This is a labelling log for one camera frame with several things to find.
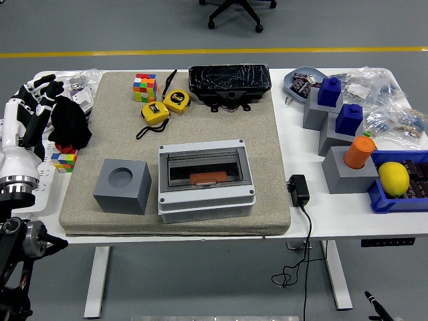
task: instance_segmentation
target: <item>gray concrete floor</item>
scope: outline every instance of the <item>gray concrete floor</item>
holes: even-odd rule
[[[264,31],[238,6],[208,30],[219,1],[5,0],[0,6],[0,54],[58,51],[428,46],[428,1],[278,0],[255,2]],[[24,82],[43,70],[187,69],[198,64],[264,63],[270,68],[384,67],[394,73],[412,107],[428,113],[424,51],[231,53],[160,56],[0,58],[0,110]],[[325,264],[311,263],[308,320],[366,320],[372,292],[393,316],[426,320],[426,239],[412,247],[338,249],[354,310],[336,311]],[[91,247],[71,246],[35,265],[30,320],[81,320]],[[110,257],[102,320],[133,315],[296,315],[302,317],[304,274],[293,288],[270,281],[301,253],[285,241],[216,241],[115,247]],[[314,242],[312,257],[321,256]]]

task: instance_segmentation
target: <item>electrical box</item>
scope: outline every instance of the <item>electrical box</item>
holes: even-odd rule
[[[247,216],[255,189],[243,140],[158,149],[158,213],[165,223]]]

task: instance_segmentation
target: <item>yellow floor line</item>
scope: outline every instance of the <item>yellow floor line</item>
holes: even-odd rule
[[[112,51],[57,51],[0,53],[0,58],[49,58],[88,56],[155,56],[155,55],[203,55],[203,54],[294,54],[334,52],[418,52],[427,47],[296,47],[296,48],[233,48],[233,49],[160,49],[160,50],[112,50]]]

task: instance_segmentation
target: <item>blue cube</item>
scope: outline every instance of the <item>blue cube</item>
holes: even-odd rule
[[[362,122],[362,107],[358,104],[344,104],[336,118],[338,134],[355,136],[355,132]]]
[[[318,92],[318,105],[336,107],[336,102],[341,91],[342,88],[338,78],[324,78]]]

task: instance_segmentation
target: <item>yellow tape measure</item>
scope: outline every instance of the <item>yellow tape measure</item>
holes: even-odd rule
[[[142,107],[141,116],[149,126],[167,119],[171,113],[162,102],[149,102]]]
[[[167,94],[163,103],[169,110],[182,115],[190,106],[190,96],[184,90],[173,90]]]

